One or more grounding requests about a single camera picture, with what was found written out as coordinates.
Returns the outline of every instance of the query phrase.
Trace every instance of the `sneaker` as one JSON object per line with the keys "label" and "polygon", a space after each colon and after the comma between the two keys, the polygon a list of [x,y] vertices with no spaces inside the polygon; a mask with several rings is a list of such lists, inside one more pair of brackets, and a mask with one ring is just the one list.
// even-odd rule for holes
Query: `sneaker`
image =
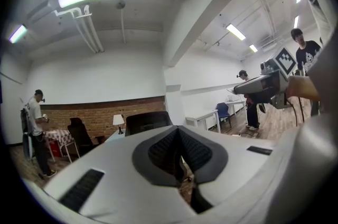
{"label": "sneaker", "polygon": [[53,177],[56,174],[57,171],[51,170],[51,173],[47,175],[48,178]]}

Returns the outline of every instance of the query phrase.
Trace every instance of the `brick wall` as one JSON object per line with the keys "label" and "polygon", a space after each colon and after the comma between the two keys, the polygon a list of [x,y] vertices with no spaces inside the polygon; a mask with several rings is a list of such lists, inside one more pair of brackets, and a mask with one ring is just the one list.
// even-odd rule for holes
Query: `brick wall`
{"label": "brick wall", "polygon": [[112,125],[115,114],[123,114],[126,121],[130,115],[151,111],[165,111],[164,96],[88,104],[41,105],[41,112],[47,114],[51,124],[58,129],[67,129],[70,118],[79,117],[94,144],[97,144],[95,136],[103,135],[107,139],[118,129],[118,126]]}

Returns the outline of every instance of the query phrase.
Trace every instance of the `lamp shade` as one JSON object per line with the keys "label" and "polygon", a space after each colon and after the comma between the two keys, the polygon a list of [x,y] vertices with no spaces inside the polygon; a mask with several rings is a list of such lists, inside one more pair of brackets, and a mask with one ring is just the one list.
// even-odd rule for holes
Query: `lamp shade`
{"label": "lamp shade", "polygon": [[124,123],[125,123],[125,121],[123,120],[121,114],[114,115],[114,118],[112,120],[112,125],[122,125]]}

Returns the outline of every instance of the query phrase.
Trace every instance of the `red checkered tablecloth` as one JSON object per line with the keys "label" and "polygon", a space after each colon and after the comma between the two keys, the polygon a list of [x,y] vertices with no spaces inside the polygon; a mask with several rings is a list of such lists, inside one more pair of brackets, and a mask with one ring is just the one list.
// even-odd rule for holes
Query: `red checkered tablecloth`
{"label": "red checkered tablecloth", "polygon": [[74,142],[74,139],[70,135],[68,130],[62,130],[62,129],[51,130],[51,131],[45,132],[44,136],[47,137],[48,139],[58,141],[60,148],[65,144]]}

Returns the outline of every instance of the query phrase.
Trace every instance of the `wooden floor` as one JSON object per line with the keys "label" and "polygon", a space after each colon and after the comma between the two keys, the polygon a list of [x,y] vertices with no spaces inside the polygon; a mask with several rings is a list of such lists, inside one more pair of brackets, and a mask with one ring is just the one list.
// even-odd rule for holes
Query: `wooden floor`
{"label": "wooden floor", "polygon": [[[302,99],[302,101],[304,105],[304,117],[305,120],[307,120],[309,119],[311,112],[310,101],[305,99]],[[291,103],[295,106],[299,126],[302,124],[302,116],[301,110],[299,108],[298,98],[291,99]],[[271,105],[266,105],[266,114],[259,112],[259,121],[259,136],[256,138],[263,139],[278,140],[285,130],[296,126],[295,115],[292,108],[287,108],[283,111],[275,109]],[[231,117],[231,125],[232,128],[230,128],[228,121],[226,121],[226,123],[222,122],[222,133],[228,135],[240,133],[256,134],[252,133],[245,127],[245,110],[243,109]],[[248,134],[241,134],[241,136],[250,137]],[[33,165],[25,159],[22,146],[11,147],[10,153],[21,177],[33,181],[40,187],[43,187],[48,182],[48,178],[46,176],[44,176],[44,180],[38,176],[38,172],[40,171],[36,159],[33,160]],[[56,162],[54,163],[50,158],[48,163],[50,168],[56,171],[61,171],[64,167],[70,164],[67,156],[64,158],[55,158],[55,160]],[[193,174],[191,173],[188,166],[187,168],[188,175],[193,177]],[[190,203],[192,188],[193,182],[188,182],[185,180],[179,189],[182,197],[187,203]]]}

